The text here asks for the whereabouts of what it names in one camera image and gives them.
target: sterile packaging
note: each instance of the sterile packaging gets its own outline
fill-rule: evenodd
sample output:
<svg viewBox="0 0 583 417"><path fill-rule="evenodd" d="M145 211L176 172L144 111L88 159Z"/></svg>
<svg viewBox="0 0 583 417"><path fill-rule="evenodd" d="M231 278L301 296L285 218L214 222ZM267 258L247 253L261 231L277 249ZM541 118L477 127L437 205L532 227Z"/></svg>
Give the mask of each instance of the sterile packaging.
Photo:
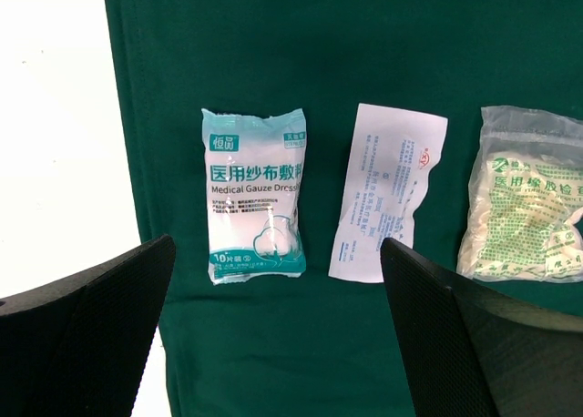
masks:
<svg viewBox="0 0 583 417"><path fill-rule="evenodd" d="M298 109L261 119L202 110L213 283L306 270L298 194L306 121Z"/></svg>
<svg viewBox="0 0 583 417"><path fill-rule="evenodd" d="M457 271L480 280L583 280L583 122L484 107Z"/></svg>
<svg viewBox="0 0 583 417"><path fill-rule="evenodd" d="M427 193L446 129L442 117L358 106L329 276L382 282L383 240L413 246L413 213Z"/></svg>

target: plastic package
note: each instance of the plastic package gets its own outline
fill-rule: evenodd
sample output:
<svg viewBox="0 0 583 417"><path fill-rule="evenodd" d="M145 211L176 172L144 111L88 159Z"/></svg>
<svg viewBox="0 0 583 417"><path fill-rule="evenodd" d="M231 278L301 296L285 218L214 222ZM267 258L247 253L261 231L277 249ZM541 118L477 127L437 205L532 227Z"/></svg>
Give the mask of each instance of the plastic package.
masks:
<svg viewBox="0 0 583 417"><path fill-rule="evenodd" d="M583 122L484 107L457 271L480 280L583 280Z"/></svg>
<svg viewBox="0 0 583 417"><path fill-rule="evenodd" d="M202 113L210 279L300 276L306 270L297 223L303 112L267 119Z"/></svg>

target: green cloth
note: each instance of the green cloth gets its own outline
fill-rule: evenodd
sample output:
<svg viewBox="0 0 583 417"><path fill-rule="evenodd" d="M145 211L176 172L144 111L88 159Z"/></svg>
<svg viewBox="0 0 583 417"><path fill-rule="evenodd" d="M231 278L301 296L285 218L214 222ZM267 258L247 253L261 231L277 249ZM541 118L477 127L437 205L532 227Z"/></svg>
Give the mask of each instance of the green cloth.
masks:
<svg viewBox="0 0 583 417"><path fill-rule="evenodd" d="M140 234L178 245L160 321L173 414L413 416L383 287L327 277L357 105L449 118L415 248L453 269L479 108L583 118L583 0L106 1ZM211 285L202 107L304 109L299 279ZM583 313L582 285L494 286Z"/></svg>

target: brand logo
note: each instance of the brand logo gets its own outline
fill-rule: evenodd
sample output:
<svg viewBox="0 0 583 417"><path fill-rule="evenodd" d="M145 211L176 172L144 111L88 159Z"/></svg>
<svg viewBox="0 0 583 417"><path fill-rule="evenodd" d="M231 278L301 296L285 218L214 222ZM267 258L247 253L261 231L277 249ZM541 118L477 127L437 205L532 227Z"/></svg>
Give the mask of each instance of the brand logo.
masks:
<svg viewBox="0 0 583 417"><path fill-rule="evenodd" d="M508 168L508 159L506 158L496 158L494 159L494 162L492 162L492 169L496 172L496 173L502 173L504 172L504 170L506 170Z"/></svg>
<svg viewBox="0 0 583 417"><path fill-rule="evenodd" d="M429 164L429 160L431 160L431 158L429 158L429 148L426 148L419 157L419 168L426 167L427 164Z"/></svg>
<svg viewBox="0 0 583 417"><path fill-rule="evenodd" d="M239 151L239 135L210 135L210 151Z"/></svg>

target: black mesh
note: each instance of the black mesh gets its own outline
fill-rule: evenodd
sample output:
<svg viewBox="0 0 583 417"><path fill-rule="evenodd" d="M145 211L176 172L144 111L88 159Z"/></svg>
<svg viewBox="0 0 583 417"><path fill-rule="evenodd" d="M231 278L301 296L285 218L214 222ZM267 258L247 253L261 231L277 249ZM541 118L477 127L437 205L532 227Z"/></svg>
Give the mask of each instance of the black mesh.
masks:
<svg viewBox="0 0 583 417"><path fill-rule="evenodd" d="M162 237L102 266L5 299L2 415L129 416L174 256L171 238Z"/></svg>
<svg viewBox="0 0 583 417"><path fill-rule="evenodd" d="M497 416L451 289L395 244L385 242L381 258L417 415Z"/></svg>
<svg viewBox="0 0 583 417"><path fill-rule="evenodd" d="M417 415L583 415L583 319L511 299L394 240L381 262Z"/></svg>

